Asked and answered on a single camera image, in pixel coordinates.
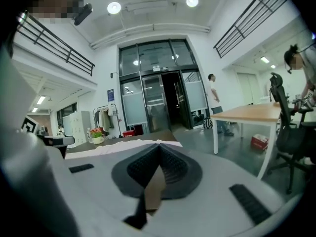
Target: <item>blue sign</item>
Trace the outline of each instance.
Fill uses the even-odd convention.
[[[114,90],[113,89],[108,90],[108,102],[110,102],[110,101],[114,101]]]

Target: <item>shoe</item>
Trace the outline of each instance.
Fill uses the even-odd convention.
[[[235,134],[233,132],[226,132],[224,133],[224,136],[234,136]]]
[[[315,163],[313,163],[313,162],[311,161],[311,158],[309,158],[309,157],[305,157],[305,158],[304,158],[304,164],[305,164],[305,165],[315,165]]]

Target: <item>dark table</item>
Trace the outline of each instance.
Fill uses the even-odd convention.
[[[98,144],[98,145],[86,142],[86,143],[83,143],[77,147],[69,148],[69,149],[67,149],[66,152],[69,154],[69,153],[88,151],[88,150],[96,149],[99,146],[113,145],[113,144],[120,142],[120,141],[131,141],[131,140],[138,140],[138,139],[140,139],[140,140],[155,140],[155,141],[156,140],[177,141],[176,138],[171,133],[171,131],[164,130],[164,131],[160,131],[160,132],[153,132],[153,133],[143,134],[143,135],[138,135],[138,136],[105,140],[103,143]]]

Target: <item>jeans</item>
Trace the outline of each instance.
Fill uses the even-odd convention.
[[[222,113],[222,112],[223,112],[223,109],[222,109],[221,106],[215,107],[215,108],[211,108],[211,109],[212,109],[212,111],[213,111],[214,114]],[[220,120],[218,120],[218,121],[216,121],[216,123],[217,123],[217,130],[218,130],[218,131],[222,131],[222,130],[223,130],[225,133],[226,133],[226,132],[229,132],[229,129],[227,128],[225,121],[220,121]]]

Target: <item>man in white shirt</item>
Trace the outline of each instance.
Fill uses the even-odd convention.
[[[216,77],[214,74],[208,75],[208,88],[207,88],[207,95],[208,95],[208,101],[210,108],[212,109],[214,114],[223,112],[222,106],[219,101],[219,97],[217,94],[217,91],[215,89],[215,81]],[[226,126],[226,123],[224,121],[217,121],[217,133],[223,133],[224,136],[233,136],[234,133],[230,132],[229,129]]]

